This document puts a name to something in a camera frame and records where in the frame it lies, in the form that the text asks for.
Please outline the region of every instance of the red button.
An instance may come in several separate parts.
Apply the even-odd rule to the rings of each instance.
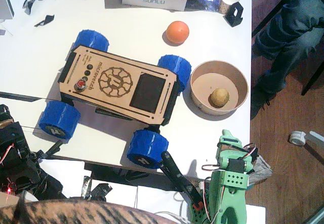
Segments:
[[[85,86],[86,85],[86,82],[85,81],[78,81],[77,82],[77,86],[78,87],[82,87],[82,86]]]

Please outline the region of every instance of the blue wheel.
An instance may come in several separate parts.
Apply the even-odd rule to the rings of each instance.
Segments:
[[[99,32],[94,30],[83,30],[79,32],[79,35],[77,35],[73,48],[76,48],[79,45],[107,52],[109,42],[107,38]]]
[[[186,59],[176,55],[165,55],[160,58],[157,65],[162,68],[167,68],[178,75],[180,81],[179,92],[186,89],[191,74],[191,65]]]
[[[168,149],[169,142],[158,133],[137,130],[127,152],[127,158],[137,165],[157,169],[162,161],[161,153]]]
[[[61,101],[50,101],[38,125],[46,133],[62,139],[70,139],[80,119],[77,109]]]

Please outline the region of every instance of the potato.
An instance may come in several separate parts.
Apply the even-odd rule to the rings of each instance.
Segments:
[[[224,88],[217,88],[212,92],[211,100],[215,106],[224,106],[229,100],[228,91]]]

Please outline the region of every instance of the black screen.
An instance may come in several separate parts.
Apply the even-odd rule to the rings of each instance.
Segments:
[[[130,106],[155,113],[166,80],[151,74],[141,74]]]

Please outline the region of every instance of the paper bowl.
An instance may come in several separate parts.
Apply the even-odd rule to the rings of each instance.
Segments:
[[[208,61],[199,65],[190,78],[191,97],[194,104],[209,115],[224,115],[238,109],[249,92],[247,79],[235,66],[224,61]],[[223,107],[215,106],[211,94],[217,88],[229,93]]]

